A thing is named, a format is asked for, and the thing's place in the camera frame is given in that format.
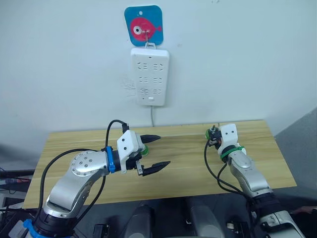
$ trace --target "robotic arm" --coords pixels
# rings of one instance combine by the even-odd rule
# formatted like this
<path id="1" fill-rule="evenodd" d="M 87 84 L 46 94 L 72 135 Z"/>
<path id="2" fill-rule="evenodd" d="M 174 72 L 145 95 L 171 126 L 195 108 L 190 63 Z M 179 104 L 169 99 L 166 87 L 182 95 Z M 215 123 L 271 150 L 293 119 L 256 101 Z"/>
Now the robotic arm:
<path id="1" fill-rule="evenodd" d="M 213 126 L 206 132 L 209 146 L 214 145 L 224 163 L 230 166 L 245 194 L 253 201 L 252 210 L 260 218 L 261 228 L 267 232 L 266 238 L 305 238 L 289 213 L 282 209 L 266 179 L 247 156 L 238 143 L 235 124 L 227 124 L 219 129 Z"/>
<path id="2" fill-rule="evenodd" d="M 160 139 L 156 135 L 140 136 L 126 130 L 117 140 L 117 150 L 108 146 L 104 151 L 84 151 L 76 155 L 66 174 L 56 183 L 43 209 L 34 222 L 26 220 L 28 237 L 70 237 L 77 224 L 77 216 L 84 205 L 92 185 L 102 176 L 137 169 L 139 175 L 156 173 L 167 166 L 160 162 L 150 168 L 140 165 L 148 148 L 144 143 Z"/>

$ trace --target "electrical outlet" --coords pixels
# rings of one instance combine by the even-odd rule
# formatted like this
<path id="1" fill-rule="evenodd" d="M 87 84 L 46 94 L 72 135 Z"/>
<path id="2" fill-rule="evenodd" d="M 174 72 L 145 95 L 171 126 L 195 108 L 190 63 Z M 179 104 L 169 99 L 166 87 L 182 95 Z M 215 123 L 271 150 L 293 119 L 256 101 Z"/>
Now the electrical outlet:
<path id="1" fill-rule="evenodd" d="M 138 104 L 163 106 L 169 65 L 168 51 L 133 48 L 131 59 Z"/>

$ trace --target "cable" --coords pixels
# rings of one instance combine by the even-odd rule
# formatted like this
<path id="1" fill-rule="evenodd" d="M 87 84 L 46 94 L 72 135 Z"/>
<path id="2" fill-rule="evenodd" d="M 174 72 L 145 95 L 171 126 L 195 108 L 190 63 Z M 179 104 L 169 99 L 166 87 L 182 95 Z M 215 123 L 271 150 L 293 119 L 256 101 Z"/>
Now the cable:
<path id="1" fill-rule="evenodd" d="M 236 190 L 236 191 L 234 191 L 234 193 L 240 194 L 240 195 L 244 196 L 247 200 L 249 200 L 250 198 L 249 198 L 249 196 L 248 196 L 247 194 L 245 194 L 244 192 L 242 192 L 242 191 L 241 191 L 240 189 L 238 189 L 237 187 L 235 187 L 235 186 L 233 186 L 233 185 L 231 185 L 231 184 L 229 184 L 229 183 L 227 183 L 227 182 L 225 182 L 225 181 L 219 179 L 219 178 L 212 172 L 212 170 L 211 170 L 211 168 L 210 168 L 210 166 L 209 166 L 209 164 L 208 164 L 208 162 L 207 162 L 207 147 L 208 147 L 208 145 L 209 145 L 209 140 L 206 142 L 206 145 L 205 145 L 205 148 L 204 148 L 204 159 L 205 159 L 205 164 L 206 164 L 206 167 L 207 167 L 209 173 L 210 173 L 218 182 L 221 182 L 221 183 L 227 185 L 228 187 L 230 187 L 230 188 Z"/>
<path id="2" fill-rule="evenodd" d="M 122 126 L 123 126 L 123 125 L 127 125 L 127 123 L 125 123 L 125 122 L 123 122 L 123 121 L 121 121 L 121 120 L 117 120 L 117 119 L 116 119 L 116 120 L 112 120 L 112 121 L 109 123 L 108 128 L 107 128 L 107 132 L 106 132 L 105 149 L 106 149 L 107 146 L 108 146 L 108 138 L 109 138 L 110 128 L 111 128 L 112 124 L 115 123 L 115 122 L 121 123 Z"/>
<path id="3" fill-rule="evenodd" d="M 221 175 L 222 171 L 223 171 L 226 167 L 227 167 L 227 163 L 225 163 L 225 164 L 222 166 L 222 168 L 219 170 L 219 173 L 218 173 L 218 175 L 217 175 L 217 178 L 218 178 L 219 180 L 220 180 L 220 175 Z M 228 188 L 222 186 L 219 180 L 217 180 L 217 183 L 218 183 L 218 185 L 219 185 L 220 188 L 222 188 L 223 190 L 225 190 L 225 191 L 227 191 L 227 192 L 232 192 L 232 193 L 235 193 L 235 194 L 239 194 L 239 195 L 240 195 L 240 193 L 239 193 L 238 191 L 236 191 L 236 190 L 230 190 L 230 189 L 228 189 Z"/>
<path id="4" fill-rule="evenodd" d="M 41 213 L 41 209 L 42 209 L 42 206 L 43 206 L 43 197 L 44 197 L 44 182 L 45 182 L 45 176 L 46 176 L 46 173 L 48 172 L 49 168 L 52 166 L 52 164 L 58 160 L 60 157 L 63 157 L 64 155 L 67 155 L 67 154 L 70 154 L 70 153 L 73 153 L 73 152 L 76 152 L 76 151 L 87 151 L 87 150 L 91 150 L 91 149 L 72 149 L 72 150 L 67 150 L 59 155 L 57 155 L 54 159 L 52 159 L 48 165 L 46 165 L 43 173 L 42 173 L 42 177 L 41 177 L 41 185 L 40 185 L 40 200 L 39 200 L 39 206 L 38 206 L 38 211 L 35 215 L 35 218 L 33 221 L 35 221 L 40 213 Z"/>
<path id="5" fill-rule="evenodd" d="M 108 146 L 108 140 L 109 140 L 109 132 L 110 132 L 110 128 L 112 126 L 113 123 L 115 122 L 118 122 L 118 123 L 121 123 L 122 125 L 122 130 L 123 130 L 123 133 L 125 132 L 126 129 L 128 129 L 128 124 L 125 123 L 124 121 L 121 121 L 121 120 L 112 120 L 109 125 L 108 125 L 108 128 L 107 128 L 107 132 L 106 132 L 106 140 L 105 140 L 105 149 L 107 148 Z M 95 204 L 95 202 L 98 200 L 100 194 L 102 193 L 103 189 L 104 189 L 104 186 L 105 186 L 105 182 L 106 182 L 106 176 L 103 176 L 103 182 L 100 186 L 100 189 L 96 195 L 96 197 L 94 198 L 94 200 L 91 202 L 91 204 L 86 208 L 86 210 L 80 215 L 80 217 L 77 219 L 74 227 L 83 219 L 83 217 L 87 214 L 87 212 L 92 208 L 92 206 Z"/>
<path id="6" fill-rule="evenodd" d="M 18 177 L 7 177 L 7 176 L 3 176 L 1 179 L 21 179 L 21 180 L 31 181 L 31 179 L 29 178 L 18 178 Z"/>
<path id="7" fill-rule="evenodd" d="M 15 193 L 16 193 L 16 191 L 11 192 L 11 190 L 10 190 L 10 189 L 2 189 L 2 190 L 0 190 L 0 192 L 2 192 L 2 191 L 9 191 L 9 193 L 10 193 L 10 194 L 15 194 Z"/>
<path id="8" fill-rule="evenodd" d="M 100 194 L 102 193 L 104 186 L 105 186 L 105 181 L 106 181 L 106 176 L 103 176 L 103 182 L 100 186 L 100 189 L 97 193 L 97 196 L 94 198 L 94 200 L 90 203 L 90 205 L 86 208 L 86 210 L 80 215 L 80 217 L 77 219 L 75 226 L 77 226 L 77 224 L 83 219 L 83 217 L 87 214 L 87 212 L 92 208 L 92 206 L 94 205 L 94 203 L 98 200 Z"/>
<path id="9" fill-rule="evenodd" d="M 14 208 L 0 209 L 0 212 L 5 212 L 5 211 L 8 211 L 8 212 L 25 212 L 25 213 L 35 213 L 36 212 L 36 211 L 26 210 L 26 209 L 22 209 L 22 208 L 19 208 L 19 209 L 14 209 Z"/>
<path id="10" fill-rule="evenodd" d="M 151 106 L 151 123 L 152 123 L 152 127 L 154 127 L 154 120 L 153 120 L 153 106 Z"/>
<path id="11" fill-rule="evenodd" d="M 245 194 L 244 192 L 242 192 L 241 190 L 239 190 L 238 188 L 236 188 L 235 186 L 233 186 L 233 185 L 231 185 L 231 184 L 229 184 L 229 183 L 227 183 L 227 182 L 225 182 L 225 181 L 223 181 L 223 180 L 220 179 L 220 175 L 221 175 L 221 173 L 223 172 L 223 170 L 227 167 L 227 163 L 225 163 L 225 164 L 222 166 L 222 168 L 221 168 L 221 169 L 219 170 L 219 172 L 218 172 L 217 177 L 215 177 L 214 173 L 213 173 L 212 170 L 210 169 L 209 164 L 208 164 L 208 162 L 207 162 L 207 155 L 206 155 L 206 153 L 207 153 L 207 147 L 208 147 L 208 145 L 209 145 L 209 140 L 207 141 L 207 143 L 206 143 L 206 145 L 205 145 L 205 149 L 204 149 L 205 164 L 206 164 L 206 166 L 207 166 L 207 169 L 209 170 L 209 172 L 211 173 L 211 175 L 217 180 L 217 183 L 218 183 L 218 185 L 219 185 L 220 188 L 222 188 L 223 190 L 225 190 L 225 191 L 227 191 L 227 192 L 239 194 L 239 195 L 242 195 L 242 196 L 245 197 L 245 199 L 247 200 L 247 210 L 248 210 L 248 215 L 249 215 L 249 220 L 250 220 L 250 231 L 251 231 L 251 233 L 252 233 L 252 236 L 253 236 L 254 238 L 256 238 L 254 228 L 255 228 L 255 225 L 256 225 L 256 223 L 257 223 L 257 219 L 258 219 L 258 218 L 256 219 L 255 222 L 253 222 L 252 212 L 251 212 L 251 209 L 249 208 L 250 204 L 252 204 L 252 202 L 253 202 L 253 199 L 252 199 L 251 197 L 249 197 L 247 194 Z M 228 189 L 228 188 L 222 186 L 221 183 L 223 183 L 223 184 L 229 186 L 230 188 L 233 188 L 234 190 L 230 190 L 230 189 Z"/>

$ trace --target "wooden table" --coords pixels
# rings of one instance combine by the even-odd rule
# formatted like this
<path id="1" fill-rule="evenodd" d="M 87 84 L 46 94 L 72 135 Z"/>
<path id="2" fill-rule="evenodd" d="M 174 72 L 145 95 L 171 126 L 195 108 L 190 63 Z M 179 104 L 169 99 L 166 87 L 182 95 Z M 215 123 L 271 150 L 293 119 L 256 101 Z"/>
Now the wooden table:
<path id="1" fill-rule="evenodd" d="M 238 142 L 243 145 L 257 168 L 263 173 L 272 188 L 296 186 L 292 174 L 279 151 L 270 130 L 263 120 L 235 122 Z M 149 155 L 142 164 L 150 166 L 161 161 L 171 163 L 160 172 L 146 177 L 138 176 L 135 170 L 126 174 L 117 172 L 106 178 L 106 185 L 97 203 L 125 202 L 144 199 L 193 196 L 224 193 L 211 177 L 204 163 L 205 131 L 211 124 L 133 128 L 140 134 L 157 134 L 162 138 L 148 144 Z M 110 131 L 109 144 L 116 148 L 120 129 Z M 40 180 L 47 163 L 63 151 L 74 148 L 99 150 L 104 147 L 105 130 L 58 132 L 50 134 L 37 164 L 24 208 L 35 208 L 39 202 Z M 46 200 L 57 180 L 65 174 L 76 153 L 66 155 L 53 164 L 45 180 Z M 218 172 L 223 163 L 214 147 L 208 149 L 211 169 Z M 239 186 L 227 168 L 222 179 Z M 91 189 L 85 204 L 90 204 L 101 184 L 99 179 Z"/>

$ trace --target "blue sticker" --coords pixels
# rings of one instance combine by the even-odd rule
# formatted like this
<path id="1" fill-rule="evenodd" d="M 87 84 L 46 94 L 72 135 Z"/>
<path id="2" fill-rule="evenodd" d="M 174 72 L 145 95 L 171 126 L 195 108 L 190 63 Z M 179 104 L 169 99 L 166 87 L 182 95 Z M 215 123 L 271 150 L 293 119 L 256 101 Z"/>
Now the blue sticker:
<path id="1" fill-rule="evenodd" d="M 162 11 L 156 6 L 131 6 L 124 11 L 131 43 L 144 46 L 146 37 L 150 43 L 163 42 Z"/>

